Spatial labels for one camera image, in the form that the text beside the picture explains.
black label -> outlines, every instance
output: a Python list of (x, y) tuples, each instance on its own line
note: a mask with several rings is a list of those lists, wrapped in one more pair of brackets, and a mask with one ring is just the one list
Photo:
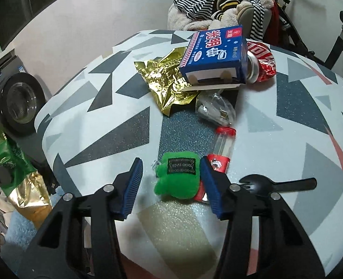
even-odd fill
[(196, 175), (196, 159), (194, 158), (169, 158), (168, 174), (188, 173)]

exercise bike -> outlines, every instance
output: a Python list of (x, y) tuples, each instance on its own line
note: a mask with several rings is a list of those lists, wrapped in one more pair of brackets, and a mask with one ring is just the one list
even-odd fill
[[(278, 46), (307, 57), (308, 59), (311, 59), (316, 63), (331, 70), (334, 67), (335, 63), (338, 61), (340, 55), (343, 53), (343, 25), (342, 32), (338, 36), (332, 48), (332, 51), (324, 62), (315, 56), (314, 51), (308, 50), (306, 44), (301, 39), (295, 25), (286, 14), (285, 10), (287, 5), (290, 3), (290, 0), (283, 0), (284, 4), (282, 6), (280, 6), (278, 0), (275, 0), (275, 2), (279, 6), (278, 9), (280, 15), (280, 41)], [(343, 23), (343, 11), (340, 12), (339, 18)]]

blue fluffy cloth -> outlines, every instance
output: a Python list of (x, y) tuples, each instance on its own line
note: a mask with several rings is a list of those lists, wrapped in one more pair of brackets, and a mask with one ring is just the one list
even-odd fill
[[(63, 194), (63, 189), (60, 186), (57, 187), (56, 194), (50, 197), (53, 206), (57, 204)], [(32, 221), (27, 220), (17, 211), (13, 212), (5, 235), (6, 242), (1, 247), (0, 256), (15, 274), (22, 261), (23, 253), (36, 232)]]

clear plastic bag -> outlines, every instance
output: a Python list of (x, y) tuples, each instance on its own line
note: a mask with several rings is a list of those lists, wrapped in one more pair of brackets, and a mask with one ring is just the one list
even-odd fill
[(232, 104), (220, 93), (222, 90), (202, 91), (196, 100), (196, 113), (203, 119), (223, 127), (232, 127), (236, 112)]

black spoon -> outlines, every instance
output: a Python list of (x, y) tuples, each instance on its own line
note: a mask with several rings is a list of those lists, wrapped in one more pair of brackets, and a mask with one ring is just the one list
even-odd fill
[(250, 193), (259, 196), (268, 196), (270, 193), (277, 192), (299, 192), (313, 190), (317, 186), (315, 178), (293, 180), (291, 182), (275, 183), (268, 177), (258, 174), (251, 174), (240, 179), (242, 187)]

